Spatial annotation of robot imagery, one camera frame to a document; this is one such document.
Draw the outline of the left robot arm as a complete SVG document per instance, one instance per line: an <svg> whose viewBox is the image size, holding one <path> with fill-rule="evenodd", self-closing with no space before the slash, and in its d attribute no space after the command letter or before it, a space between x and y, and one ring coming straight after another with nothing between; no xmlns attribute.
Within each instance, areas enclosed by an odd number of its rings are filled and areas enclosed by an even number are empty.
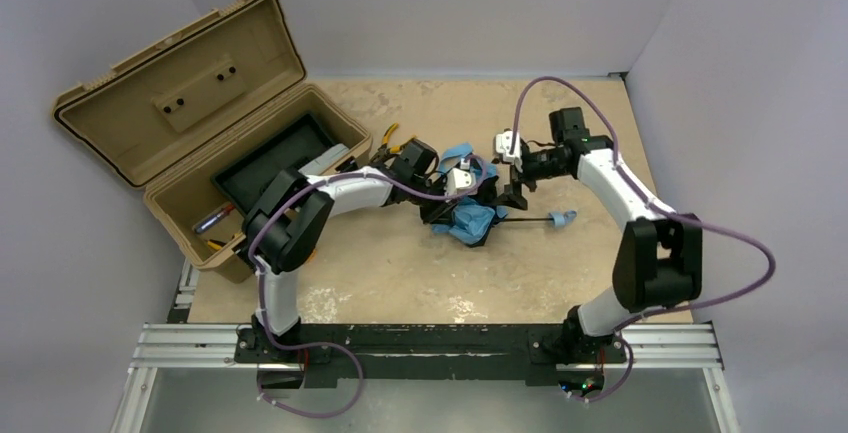
<svg viewBox="0 0 848 433"><path fill-rule="evenodd" d="M469 168L453 167L433 177L436 154L412 140L399 152L332 175L281 171L247 214L245 252L258 281L258 303L248 326L237 331L237 363L318 363L340 353L355 356L329 337L304 335L298 310L300 269L313 254L329 219L353 211L403 202L418 206L434 223L476 192Z"/></svg>

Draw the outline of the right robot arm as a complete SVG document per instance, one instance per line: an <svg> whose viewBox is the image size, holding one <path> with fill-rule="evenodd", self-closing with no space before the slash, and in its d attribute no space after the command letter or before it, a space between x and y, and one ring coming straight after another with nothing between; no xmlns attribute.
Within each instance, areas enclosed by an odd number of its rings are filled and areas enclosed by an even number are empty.
<svg viewBox="0 0 848 433"><path fill-rule="evenodd" d="M659 213L662 202L631 177L629 167L615 157L610 137L590 133L580 108L554 111L548 119L553 140L548 148L532 150L513 130L495 136L496 159L510 167L509 183L498 199L524 210L523 188L571 176L597 197L620 228L611 287L572 308L558 333L530 342L539 361L592 361L625 322L700 296L703 233L692 214L677 221Z"/></svg>

